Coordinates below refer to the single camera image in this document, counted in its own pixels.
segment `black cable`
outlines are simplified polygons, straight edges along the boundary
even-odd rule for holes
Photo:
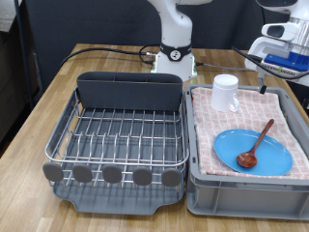
[[[134,51],[123,51],[123,50],[118,50],[118,49],[113,49],[113,48],[105,48],[105,47],[92,47],[92,48],[86,48],[86,49],[82,49],[79,51],[74,52],[73,54],[71,54],[70,56],[67,56],[60,65],[60,68],[73,56],[78,55],[82,52],[86,52],[86,51],[93,51],[93,50],[105,50],[105,51],[113,51],[113,52],[118,52],[118,53],[123,53],[123,54],[128,54],[128,55],[146,55],[146,52],[134,52]]]
[[[264,8],[261,7],[261,9],[262,9],[263,24],[265,25],[265,24],[267,24],[267,21],[266,21],[266,18],[265,18]]]
[[[286,79],[286,80],[300,79],[300,78],[302,78],[303,76],[309,74],[309,72],[304,72],[304,73],[302,73],[302,74],[300,74],[300,75],[297,75],[297,76],[294,76],[294,77],[286,77],[286,76],[280,75],[280,74],[278,74],[278,73],[276,73],[276,72],[273,72],[273,71],[271,71],[270,69],[268,69],[268,68],[262,66],[259,62],[255,61],[255,60],[254,60],[253,58],[251,58],[249,55],[247,55],[247,54],[243,53],[242,51],[238,50],[236,47],[232,46],[232,49],[233,49],[234,51],[236,51],[238,54],[242,55],[244,58],[248,59],[249,61],[251,61],[252,63],[254,63],[255,65],[257,65],[258,67],[260,67],[262,70],[264,70],[264,71],[266,71],[266,72],[268,72],[268,73],[270,73],[270,74],[272,74],[272,75],[274,75],[274,76],[277,76],[277,77],[279,77],[279,78],[282,78],[282,79]]]
[[[32,99],[31,82],[30,82],[29,68],[28,68],[28,62],[27,62],[27,53],[26,53],[26,48],[25,48],[25,41],[23,39],[23,31],[22,31],[21,16],[20,16],[18,0],[14,0],[14,6],[16,10],[16,18],[17,18],[18,29],[19,29],[19,39],[20,39],[21,53],[22,53],[22,59],[23,59],[23,66],[25,69],[25,75],[26,75],[26,80],[27,80],[27,89],[28,89],[30,109],[32,111],[34,108],[34,103]]]
[[[235,71],[249,71],[248,69],[245,68],[231,68],[231,67],[223,67],[223,66],[216,66],[216,65],[211,65],[211,64],[207,64],[207,63],[200,63],[200,62],[196,62],[195,66],[209,66],[209,67],[213,67],[213,68],[219,68],[219,69],[223,69],[223,70],[235,70]]]
[[[139,50],[139,58],[141,59],[142,62],[144,62],[145,64],[147,65],[152,65],[154,63],[154,61],[146,61],[142,58],[142,51],[146,48],[146,47],[149,47],[149,46],[160,46],[160,44],[149,44],[149,45],[145,45],[143,46],[140,50]]]

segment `white cup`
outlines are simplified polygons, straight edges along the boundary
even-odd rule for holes
[[[238,87],[239,80],[234,75],[216,76],[212,87],[211,107],[222,112],[238,111]]]

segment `pink towel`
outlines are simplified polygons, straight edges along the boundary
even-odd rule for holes
[[[194,125],[197,134],[199,167],[202,174],[309,180],[309,162],[297,140],[293,137],[280,109],[278,96],[255,91],[239,90],[240,110],[218,112],[211,107],[212,89],[192,90]],[[213,149],[213,141],[221,132],[231,129],[262,131],[273,118],[275,123],[267,135],[281,142],[292,154],[294,167],[286,176],[256,176],[238,173],[225,165]]]

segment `gray plastic tray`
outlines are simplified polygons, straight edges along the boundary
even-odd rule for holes
[[[189,84],[185,88],[189,133],[189,174],[187,180],[187,208],[196,215],[249,218],[309,219],[309,181],[280,180],[202,175],[199,172],[196,134],[193,123],[191,90],[212,88],[207,84]],[[239,86],[257,91],[257,87]],[[288,93],[281,88],[267,87],[277,94],[288,125],[309,155],[309,129]]]

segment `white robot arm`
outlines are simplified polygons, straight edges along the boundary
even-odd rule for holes
[[[155,57],[153,73],[172,73],[183,81],[196,76],[191,54],[191,19],[177,10],[177,5],[200,5],[212,0],[148,0],[161,18],[160,52]]]
[[[248,54],[261,58],[261,65],[287,78],[309,71],[309,1],[308,0],[256,0],[263,8],[291,15],[289,22],[267,24],[263,37],[257,39]],[[269,72],[249,60],[247,69],[259,72],[260,85]],[[309,76],[297,81],[309,86]]]

